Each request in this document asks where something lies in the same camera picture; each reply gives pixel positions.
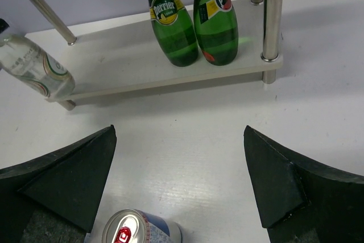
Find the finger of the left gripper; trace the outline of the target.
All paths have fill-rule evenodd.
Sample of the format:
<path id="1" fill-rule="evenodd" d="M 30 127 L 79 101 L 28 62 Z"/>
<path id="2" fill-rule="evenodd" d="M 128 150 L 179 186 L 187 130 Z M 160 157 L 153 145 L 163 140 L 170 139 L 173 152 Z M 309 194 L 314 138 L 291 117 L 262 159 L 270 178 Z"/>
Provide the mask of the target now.
<path id="1" fill-rule="evenodd" d="M 0 32 L 4 32 L 9 28 L 9 24 L 4 20 L 0 19 Z"/>

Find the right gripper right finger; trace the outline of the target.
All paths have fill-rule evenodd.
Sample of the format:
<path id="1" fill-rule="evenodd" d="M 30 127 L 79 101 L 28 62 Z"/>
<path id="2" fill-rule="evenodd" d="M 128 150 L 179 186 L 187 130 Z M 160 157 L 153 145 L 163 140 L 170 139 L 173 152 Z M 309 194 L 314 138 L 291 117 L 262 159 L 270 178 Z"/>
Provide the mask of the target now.
<path id="1" fill-rule="evenodd" d="M 363 242 L 363 176 L 299 154 L 250 126 L 244 149 L 270 242 Z"/>

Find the clear bottle green cap back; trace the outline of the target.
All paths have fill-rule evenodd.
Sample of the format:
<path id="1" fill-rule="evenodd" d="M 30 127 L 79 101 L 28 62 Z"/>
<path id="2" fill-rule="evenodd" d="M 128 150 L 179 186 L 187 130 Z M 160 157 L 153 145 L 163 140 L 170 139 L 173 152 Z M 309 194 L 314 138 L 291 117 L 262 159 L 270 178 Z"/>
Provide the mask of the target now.
<path id="1" fill-rule="evenodd" d="M 61 98 L 75 88 L 71 73 L 33 41 L 1 36 L 1 67 L 45 98 Z"/>

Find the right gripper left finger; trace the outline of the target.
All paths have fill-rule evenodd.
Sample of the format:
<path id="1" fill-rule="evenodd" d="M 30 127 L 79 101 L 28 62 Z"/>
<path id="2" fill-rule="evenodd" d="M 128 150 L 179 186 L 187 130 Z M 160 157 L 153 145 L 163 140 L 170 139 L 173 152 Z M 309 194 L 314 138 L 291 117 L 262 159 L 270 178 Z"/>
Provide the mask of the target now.
<path id="1" fill-rule="evenodd" d="M 114 126 L 1 169 L 1 242 L 84 242 L 100 206 Z"/>

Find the green glass bottle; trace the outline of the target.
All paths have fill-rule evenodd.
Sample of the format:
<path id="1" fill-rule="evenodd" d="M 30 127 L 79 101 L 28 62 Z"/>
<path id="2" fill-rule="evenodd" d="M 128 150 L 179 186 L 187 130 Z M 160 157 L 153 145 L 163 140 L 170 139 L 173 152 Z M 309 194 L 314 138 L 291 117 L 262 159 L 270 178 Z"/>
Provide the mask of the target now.
<path id="1" fill-rule="evenodd" d="M 238 23 L 231 0 L 194 0 L 193 21 L 207 62 L 230 64 L 238 53 Z"/>
<path id="2" fill-rule="evenodd" d="M 198 58 L 193 22 L 181 0 L 148 0 L 152 29 L 171 64 L 187 67 Z"/>

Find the green glass bottle back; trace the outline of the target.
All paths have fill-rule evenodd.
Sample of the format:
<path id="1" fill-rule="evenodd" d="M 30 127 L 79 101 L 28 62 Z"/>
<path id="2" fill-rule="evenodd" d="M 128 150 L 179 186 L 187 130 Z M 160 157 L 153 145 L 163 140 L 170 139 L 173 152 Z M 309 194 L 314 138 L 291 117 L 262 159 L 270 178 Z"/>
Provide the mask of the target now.
<path id="1" fill-rule="evenodd" d="M 231 0 L 194 0 L 193 21 L 207 62 L 230 64 L 238 53 L 238 23 Z"/>

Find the green glass bottle front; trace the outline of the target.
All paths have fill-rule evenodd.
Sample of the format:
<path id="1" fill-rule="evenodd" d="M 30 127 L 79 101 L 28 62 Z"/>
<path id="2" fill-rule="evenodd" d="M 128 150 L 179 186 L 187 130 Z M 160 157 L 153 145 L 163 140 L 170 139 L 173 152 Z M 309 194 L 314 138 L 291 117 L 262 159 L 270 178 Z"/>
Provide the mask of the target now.
<path id="1" fill-rule="evenodd" d="M 171 64 L 187 67 L 198 58 L 193 22 L 181 0 L 148 0 L 152 29 Z"/>

